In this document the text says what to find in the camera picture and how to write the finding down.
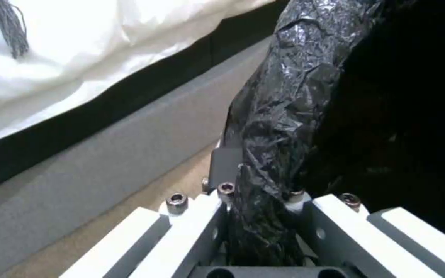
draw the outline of screw head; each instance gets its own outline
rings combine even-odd
[[[217,186],[217,193],[230,195],[234,193],[234,184],[230,182],[221,183]]]
[[[166,206],[168,212],[172,214],[181,214],[187,210],[189,206],[189,200],[185,194],[175,193],[166,199]]]
[[[217,195],[224,203],[230,204],[234,194],[234,183],[225,182],[217,186]]]
[[[304,192],[305,192],[305,191],[303,191],[303,190],[298,190],[298,191],[290,192],[290,193],[289,193],[289,199],[288,199],[288,202],[289,202],[289,203],[294,203],[294,202],[299,201],[299,200],[302,198]]]
[[[343,193],[338,196],[338,199],[346,204],[346,206],[352,208],[354,211],[360,211],[360,205],[362,204],[362,202],[357,195],[351,193]]]

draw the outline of hex socket screw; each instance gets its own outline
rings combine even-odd
[[[341,200],[346,206],[350,207],[356,212],[360,211],[360,205],[362,201],[357,195],[351,193],[343,193],[338,196],[338,199]]]
[[[189,207],[189,200],[185,194],[175,193],[166,199],[168,212],[171,214],[181,214]]]
[[[234,195],[234,189],[235,189],[234,183],[230,182],[221,183],[217,186],[217,195],[219,196],[219,199],[221,199],[226,204],[229,204],[231,198]]]

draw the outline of gray tassel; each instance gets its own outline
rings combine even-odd
[[[20,13],[22,23],[20,23],[14,9]],[[19,8],[11,5],[8,0],[0,0],[0,29],[7,45],[11,48],[13,58],[22,56],[29,50],[27,27],[23,20],[23,14]]]

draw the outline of hole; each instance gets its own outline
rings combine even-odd
[[[318,278],[346,278],[341,272],[335,269],[324,269],[318,273]]]
[[[233,190],[233,185],[231,183],[223,183],[221,188],[225,191]]]
[[[183,194],[180,193],[176,193],[173,194],[173,196],[171,196],[171,201],[175,202],[175,201],[181,201],[183,199]]]
[[[322,229],[322,228],[320,228],[320,227],[317,228],[316,234],[317,234],[317,237],[318,237],[319,239],[322,239],[322,240],[325,239],[325,231],[324,231],[324,229]]]
[[[234,275],[227,269],[217,268],[209,272],[207,278],[234,278]]]
[[[214,230],[212,231],[212,240],[215,241],[215,239],[217,239],[218,234],[219,234],[219,231],[217,230],[217,228],[214,228]]]

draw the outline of crumpled black plastic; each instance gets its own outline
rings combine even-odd
[[[243,150],[228,229],[230,264],[304,264],[284,207],[289,193],[303,188],[313,197],[352,192],[371,210],[433,211],[430,201],[409,200],[426,197],[413,185],[445,188],[445,171],[436,175],[433,167],[441,153],[434,145],[445,137],[428,135],[434,128],[420,124],[437,106],[443,110],[445,68],[429,70],[435,62],[419,53],[426,48],[445,61],[444,32],[445,2],[289,2],[267,57],[226,121],[222,146]],[[427,78],[434,83],[421,85]],[[444,93],[434,98],[428,91]],[[443,117],[433,118],[445,132]],[[419,159],[428,151],[432,157]],[[405,188],[416,193],[392,197]],[[440,215],[424,217],[437,222]]]

